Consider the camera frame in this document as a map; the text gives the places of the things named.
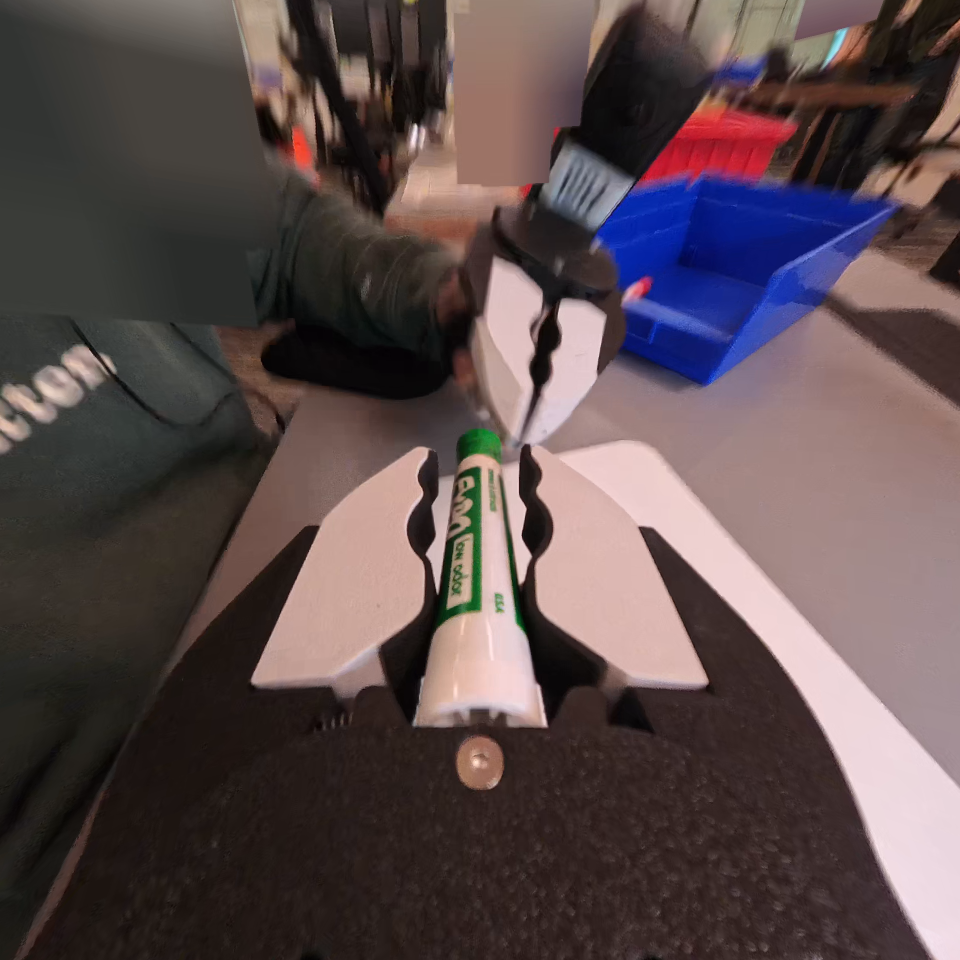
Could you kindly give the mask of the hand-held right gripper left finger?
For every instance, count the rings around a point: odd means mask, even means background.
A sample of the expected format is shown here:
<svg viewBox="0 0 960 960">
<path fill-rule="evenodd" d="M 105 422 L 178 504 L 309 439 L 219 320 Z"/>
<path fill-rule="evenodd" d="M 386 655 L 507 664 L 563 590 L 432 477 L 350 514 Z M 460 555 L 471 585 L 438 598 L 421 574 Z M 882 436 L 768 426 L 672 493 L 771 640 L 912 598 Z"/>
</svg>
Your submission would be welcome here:
<svg viewBox="0 0 960 960">
<path fill-rule="evenodd" d="M 400 692 L 436 598 L 434 450 L 415 447 L 357 486 L 318 527 L 250 678 L 258 690 Z"/>
</svg>

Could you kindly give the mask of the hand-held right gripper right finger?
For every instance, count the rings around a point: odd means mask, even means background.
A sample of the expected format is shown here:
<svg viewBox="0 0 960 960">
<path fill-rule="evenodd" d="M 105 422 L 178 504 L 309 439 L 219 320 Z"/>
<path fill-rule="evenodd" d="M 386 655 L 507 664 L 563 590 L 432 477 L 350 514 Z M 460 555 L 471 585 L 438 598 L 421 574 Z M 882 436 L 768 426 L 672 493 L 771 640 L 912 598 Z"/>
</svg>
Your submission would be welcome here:
<svg viewBox="0 0 960 960">
<path fill-rule="evenodd" d="M 522 597 L 547 690 L 705 690 L 710 681 L 641 525 L 541 446 L 519 465 Z"/>
</svg>

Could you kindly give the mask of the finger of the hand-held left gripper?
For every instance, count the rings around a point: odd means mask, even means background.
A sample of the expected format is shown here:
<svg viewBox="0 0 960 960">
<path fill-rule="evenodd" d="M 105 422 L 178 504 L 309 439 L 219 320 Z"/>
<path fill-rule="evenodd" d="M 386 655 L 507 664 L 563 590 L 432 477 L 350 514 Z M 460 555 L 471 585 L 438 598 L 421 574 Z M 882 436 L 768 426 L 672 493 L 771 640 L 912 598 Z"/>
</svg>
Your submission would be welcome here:
<svg viewBox="0 0 960 960">
<path fill-rule="evenodd" d="M 490 269 L 470 355 L 481 407 L 502 439 L 548 437 L 542 405 L 528 419 L 535 392 L 531 363 L 544 318 L 544 292 L 522 268 Z"/>
<path fill-rule="evenodd" d="M 538 445 L 563 426 L 593 390 L 609 317 L 597 304 L 566 297 L 546 309 L 530 362 L 532 395 L 524 443 Z"/>
</svg>

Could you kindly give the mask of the green dry-erase marker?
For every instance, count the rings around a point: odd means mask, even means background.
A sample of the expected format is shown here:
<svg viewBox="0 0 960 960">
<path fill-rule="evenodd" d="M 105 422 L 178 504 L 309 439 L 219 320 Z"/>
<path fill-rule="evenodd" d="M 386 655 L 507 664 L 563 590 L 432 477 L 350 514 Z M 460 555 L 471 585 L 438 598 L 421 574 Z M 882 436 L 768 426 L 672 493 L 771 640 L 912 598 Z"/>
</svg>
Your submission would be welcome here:
<svg viewBox="0 0 960 960">
<path fill-rule="evenodd" d="M 486 428 L 457 443 L 437 618 L 414 725 L 547 725 L 525 629 L 502 447 Z"/>
</svg>

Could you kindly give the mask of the white whiteboard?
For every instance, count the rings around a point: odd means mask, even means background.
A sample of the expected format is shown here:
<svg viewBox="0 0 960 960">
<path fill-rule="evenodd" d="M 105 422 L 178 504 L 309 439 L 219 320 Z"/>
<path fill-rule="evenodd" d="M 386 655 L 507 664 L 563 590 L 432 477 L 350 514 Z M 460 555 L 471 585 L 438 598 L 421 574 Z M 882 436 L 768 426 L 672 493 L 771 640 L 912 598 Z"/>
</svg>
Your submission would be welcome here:
<svg viewBox="0 0 960 960">
<path fill-rule="evenodd" d="M 558 455 L 663 535 L 773 655 L 818 722 L 871 850 L 935 958 L 958 958 L 958 782 L 774 585 L 666 458 L 638 440 Z"/>
</svg>

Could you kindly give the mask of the blue plastic bin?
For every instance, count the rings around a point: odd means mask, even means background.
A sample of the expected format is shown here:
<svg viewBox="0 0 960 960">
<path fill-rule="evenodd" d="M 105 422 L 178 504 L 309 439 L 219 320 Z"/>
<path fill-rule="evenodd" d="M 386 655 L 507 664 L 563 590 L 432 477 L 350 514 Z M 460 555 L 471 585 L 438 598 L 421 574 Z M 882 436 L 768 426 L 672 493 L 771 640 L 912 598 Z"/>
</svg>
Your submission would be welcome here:
<svg viewBox="0 0 960 960">
<path fill-rule="evenodd" d="M 702 386 L 822 305 L 897 211 L 889 198 L 699 176 L 624 198 L 599 231 L 623 291 L 621 351 Z"/>
</svg>

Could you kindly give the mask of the person's left forearm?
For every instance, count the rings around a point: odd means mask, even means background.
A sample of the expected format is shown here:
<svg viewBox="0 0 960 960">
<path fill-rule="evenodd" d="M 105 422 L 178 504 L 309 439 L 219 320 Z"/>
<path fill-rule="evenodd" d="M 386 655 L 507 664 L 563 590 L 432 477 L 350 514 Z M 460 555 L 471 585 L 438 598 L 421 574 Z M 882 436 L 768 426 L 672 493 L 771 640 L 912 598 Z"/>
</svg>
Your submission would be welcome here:
<svg viewBox="0 0 960 960">
<path fill-rule="evenodd" d="M 437 359 L 433 304 L 458 265 L 445 246 L 388 229 L 343 190 L 266 151 L 278 201 L 270 246 L 246 256 L 258 323 L 324 326 L 361 346 Z"/>
</svg>

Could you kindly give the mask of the person's left hand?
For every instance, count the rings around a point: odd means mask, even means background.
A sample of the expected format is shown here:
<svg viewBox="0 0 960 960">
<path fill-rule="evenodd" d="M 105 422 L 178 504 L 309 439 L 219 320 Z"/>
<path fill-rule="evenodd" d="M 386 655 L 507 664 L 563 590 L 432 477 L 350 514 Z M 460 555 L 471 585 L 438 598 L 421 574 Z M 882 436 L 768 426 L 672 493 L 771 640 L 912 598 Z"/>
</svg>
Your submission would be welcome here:
<svg viewBox="0 0 960 960">
<path fill-rule="evenodd" d="M 477 308 L 472 284 L 464 264 L 458 265 L 438 284 L 433 316 L 438 337 L 438 357 L 446 372 L 465 392 L 477 386 L 471 341 Z"/>
</svg>

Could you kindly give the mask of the red plastic bin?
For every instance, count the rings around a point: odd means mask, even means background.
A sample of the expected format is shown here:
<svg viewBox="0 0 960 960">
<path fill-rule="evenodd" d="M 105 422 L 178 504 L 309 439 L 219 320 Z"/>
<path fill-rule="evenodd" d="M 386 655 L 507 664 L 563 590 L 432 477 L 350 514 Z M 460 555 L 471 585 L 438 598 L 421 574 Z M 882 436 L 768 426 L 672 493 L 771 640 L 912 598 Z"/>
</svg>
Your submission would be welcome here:
<svg viewBox="0 0 960 960">
<path fill-rule="evenodd" d="M 640 180 L 710 175 L 756 182 L 796 130 L 788 119 L 734 109 L 698 110 Z"/>
</svg>

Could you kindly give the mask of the green sweatshirt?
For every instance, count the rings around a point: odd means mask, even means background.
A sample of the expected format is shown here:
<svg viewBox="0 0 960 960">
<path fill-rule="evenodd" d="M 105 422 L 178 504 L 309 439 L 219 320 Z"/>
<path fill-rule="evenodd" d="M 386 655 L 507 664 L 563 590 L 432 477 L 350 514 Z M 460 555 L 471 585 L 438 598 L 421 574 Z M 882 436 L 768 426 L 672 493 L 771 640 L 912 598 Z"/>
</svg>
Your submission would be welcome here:
<svg viewBox="0 0 960 960">
<path fill-rule="evenodd" d="M 208 326 L 2 318 L 2 911 L 30 910 L 269 460 Z"/>
</svg>

